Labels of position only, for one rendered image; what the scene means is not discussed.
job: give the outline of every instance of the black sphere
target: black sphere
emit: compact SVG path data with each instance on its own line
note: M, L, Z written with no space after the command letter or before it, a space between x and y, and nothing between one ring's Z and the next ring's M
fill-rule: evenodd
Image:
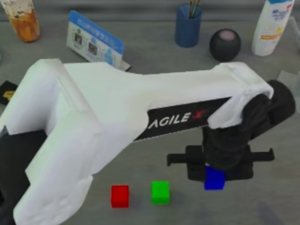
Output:
M240 52L241 39L231 29L218 30L210 39L210 53L220 62L233 60Z

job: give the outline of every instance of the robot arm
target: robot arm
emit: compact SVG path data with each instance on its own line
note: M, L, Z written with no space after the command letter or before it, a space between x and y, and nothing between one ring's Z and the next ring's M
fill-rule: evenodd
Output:
M32 90L40 86L40 95L34 95ZM260 125L264 132L269 124L249 125L247 121L256 121L259 114L245 108L261 103L254 108L265 109L274 95L274 87L243 63L220 64L206 71L138 75L106 63L40 60L28 70L0 118L8 131L0 138L4 155L26 155L22 150L26 138L21 139L25 135L33 136L32 143L39 140L31 158L13 168L29 182L5 195L4 202L16 201L5 205L0 223L64 222L81 207L92 175L133 141L206 127L211 134L204 135L209 138L204 145L210 145L204 148L215 152L222 142L214 138L222 140L224 130L240 127L248 132L251 128L253 133L257 131L253 127ZM34 138L37 133L44 140ZM20 145L12 147L7 140ZM8 182L18 179L14 173L6 179L8 175L0 171L3 193L18 183Z

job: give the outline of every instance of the iced coffee cup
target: iced coffee cup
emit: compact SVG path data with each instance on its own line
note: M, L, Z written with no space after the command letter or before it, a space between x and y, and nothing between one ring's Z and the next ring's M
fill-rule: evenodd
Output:
M17 36L24 42L38 40L40 31L32 0L0 0Z

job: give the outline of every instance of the gray table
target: gray table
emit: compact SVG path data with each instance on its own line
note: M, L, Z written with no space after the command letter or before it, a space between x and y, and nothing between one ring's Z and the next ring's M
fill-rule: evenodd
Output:
M100 22L124 40L125 61L132 72L149 74L210 69L217 64L208 51L211 35L218 29L235 29L243 40L237 61L246 62L265 79L280 70L300 71L300 55L288 27L276 51L259 58L250 52L254 23L206 22L201 41L182 49L173 41L170 22ZM66 21L42 21L42 38L20 42L8 23L0 23L0 83L19 83L28 67L40 58L84 62L65 47ZM274 147L276 161L257 163L252 180L228 182L222 192L206 192L203 185L187 179L184 165L166 166L168 153L181 153L186 145L200 144L200 129L131 144L95 176L83 207L64 225L298 225L300 223L300 118L294 116L252 142L253 150ZM150 184L168 180L172 201L168 206L151 204ZM110 208L110 186L129 184L131 207Z

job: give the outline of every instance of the blue pen holder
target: blue pen holder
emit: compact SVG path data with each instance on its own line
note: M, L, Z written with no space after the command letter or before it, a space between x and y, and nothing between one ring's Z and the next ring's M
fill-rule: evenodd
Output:
M190 5L185 4L177 9L175 42L184 48L194 47L199 40L202 11L197 7L195 16L189 18Z

